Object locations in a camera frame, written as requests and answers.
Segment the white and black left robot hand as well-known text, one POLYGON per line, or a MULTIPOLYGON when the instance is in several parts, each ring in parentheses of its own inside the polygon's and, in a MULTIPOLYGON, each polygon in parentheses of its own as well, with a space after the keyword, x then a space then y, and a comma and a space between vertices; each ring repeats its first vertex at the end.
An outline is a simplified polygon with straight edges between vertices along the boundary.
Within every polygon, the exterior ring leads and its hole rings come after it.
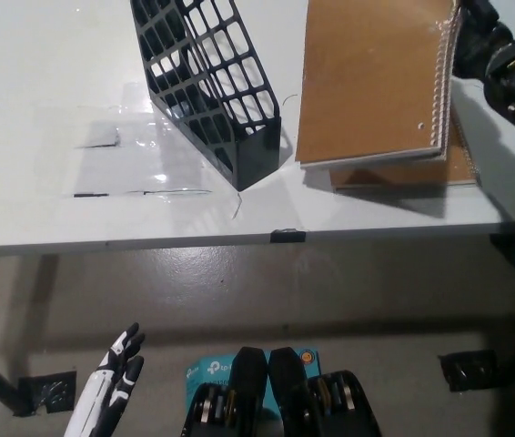
POLYGON ((111 437, 126 410, 144 366, 139 354, 145 333, 137 322, 116 338, 90 374, 65 437, 111 437))

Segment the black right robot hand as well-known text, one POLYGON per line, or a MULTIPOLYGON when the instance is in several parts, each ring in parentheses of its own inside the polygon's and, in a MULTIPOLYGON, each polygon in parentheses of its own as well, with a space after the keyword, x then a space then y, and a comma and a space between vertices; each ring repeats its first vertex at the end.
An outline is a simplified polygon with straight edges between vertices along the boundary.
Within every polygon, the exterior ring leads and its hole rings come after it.
POLYGON ((490 1, 464 0, 459 6, 461 24, 453 75, 483 81, 490 60, 515 39, 490 1))

